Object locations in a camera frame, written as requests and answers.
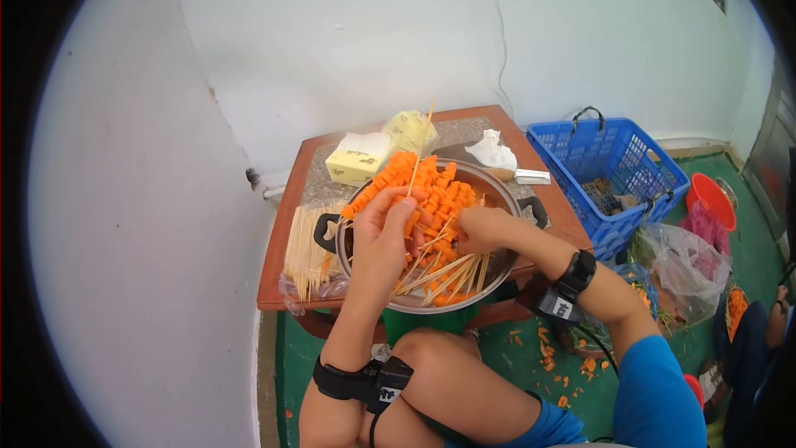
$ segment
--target knife handle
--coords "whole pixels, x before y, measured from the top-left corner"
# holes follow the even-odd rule
[[[511,182],[514,180],[514,172],[505,168],[484,168],[484,170],[495,175],[501,182]]]

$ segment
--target green floor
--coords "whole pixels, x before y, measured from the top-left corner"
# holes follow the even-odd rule
[[[724,155],[681,161],[683,171],[699,172],[711,178],[725,179],[738,197],[736,212],[738,227],[730,234],[733,258],[732,282],[738,284],[751,301],[760,299],[768,305],[773,302],[774,287],[779,280],[783,260],[774,244],[771,231],[763,217],[751,190]],[[666,219],[676,224],[685,215],[684,200]],[[612,411],[617,388],[617,378],[608,368],[599,372],[591,382],[580,374],[582,359],[564,352],[553,342],[556,349],[556,368],[547,373],[541,367],[541,354],[536,337],[537,320],[520,323],[503,323],[481,329],[480,348],[484,362],[507,380],[522,389],[531,389],[555,403],[566,394],[572,411],[585,423],[584,434],[589,439],[612,435]],[[510,344],[511,330],[524,341],[523,346]],[[299,445],[299,408],[306,384],[312,374],[315,358],[321,351],[323,340],[310,336],[287,314],[280,314],[277,341],[277,400],[284,409],[279,419],[279,435],[283,446]],[[684,373],[696,374],[702,360],[710,353],[710,323],[675,335],[670,346],[680,361]],[[569,386],[555,382],[554,375],[568,375]],[[572,391],[582,387],[583,393],[572,397]]]

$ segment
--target wooden table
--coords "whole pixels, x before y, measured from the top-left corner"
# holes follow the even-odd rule
[[[512,122],[511,118],[503,111],[499,105],[487,105],[483,107],[467,108],[463,110],[443,111],[434,113],[434,122],[449,122],[456,119],[488,117],[492,127],[500,130],[503,142],[511,148],[517,156],[517,166],[519,168],[544,170],[547,167],[542,163],[541,158],[533,150],[531,144],[525,140],[525,135]],[[362,129],[363,133],[378,131],[381,125]],[[257,308],[261,310],[286,310],[284,294],[279,292],[279,274],[284,267],[287,240],[290,236],[293,212],[299,206],[307,174],[315,154],[315,150],[325,144],[340,142],[345,132],[316,136],[305,140],[301,149],[298,151],[296,161],[291,171],[291,177],[287,181],[282,202],[274,221],[274,228],[271,232],[271,240],[268,242],[268,251],[265,255],[263,272],[260,275],[260,291],[257,294]],[[561,188],[553,180],[551,185],[535,186],[533,191],[541,200],[548,213],[551,227],[545,229],[546,232],[568,241],[578,249],[591,250],[592,243],[589,241],[586,232],[583,230],[572,208],[569,206],[567,198],[564,197]],[[528,281],[537,272],[536,267],[529,260],[520,257],[514,264],[509,280],[517,280],[518,283]],[[343,303],[343,297],[329,299],[313,299],[307,303],[302,303],[306,314],[296,316],[298,323],[313,336],[325,339],[331,331],[336,318],[335,309],[339,309]],[[313,311],[315,309],[331,309],[331,314],[320,314]],[[501,321],[519,321],[531,318],[533,313],[529,309],[529,294],[527,292],[522,297],[508,301],[483,305],[478,315],[467,324],[467,328],[476,329],[484,325],[495,324]],[[376,329],[374,342],[384,342],[385,335],[383,325]]]

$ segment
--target stainless steel pot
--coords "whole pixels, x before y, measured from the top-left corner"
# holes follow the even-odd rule
[[[533,215],[536,217],[536,224],[542,228],[544,228],[544,226],[547,224],[547,213],[544,211],[544,206],[539,198],[532,196],[519,201],[514,200],[511,192],[509,192],[509,189],[506,188],[506,186],[500,180],[484,171],[482,168],[474,166],[470,163],[439,158],[437,160],[437,168],[443,169],[449,163],[456,164],[456,180],[461,180],[462,182],[470,184],[478,197],[485,195],[485,203],[488,206],[502,207],[504,210],[514,216],[522,216],[522,210],[527,206],[531,206]],[[370,182],[357,189],[357,191],[351,196],[349,204],[351,204],[368,185],[370,185]],[[329,222],[336,223],[339,219],[339,214],[322,214],[318,219],[318,224],[315,226],[313,239],[327,251],[336,254],[340,260],[340,265],[345,271],[345,274],[350,276],[351,264],[348,260],[353,252],[353,226],[341,225],[340,228],[337,229],[337,235],[334,238],[324,238],[329,228]],[[461,303],[439,307],[423,307],[423,297],[409,294],[406,296],[393,297],[393,300],[390,302],[388,308],[403,312],[405,314],[444,314],[464,308],[465,306],[469,306],[470,304],[482,300],[503,283],[503,281],[509,276],[509,273],[511,273],[512,265],[517,260],[517,253],[511,250],[500,249],[493,252],[492,255],[492,259],[490,260],[490,264],[486,270],[485,286],[480,294],[477,294]]]

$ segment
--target blue plastic basket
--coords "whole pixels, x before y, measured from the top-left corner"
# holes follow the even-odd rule
[[[632,120],[603,119],[602,114],[599,121],[577,118],[532,124],[527,138],[578,215],[595,257],[605,261],[627,248],[642,222],[662,221],[688,191],[690,181]],[[650,151],[660,161],[653,161]],[[615,196],[628,194],[639,205],[612,214],[621,210]]]

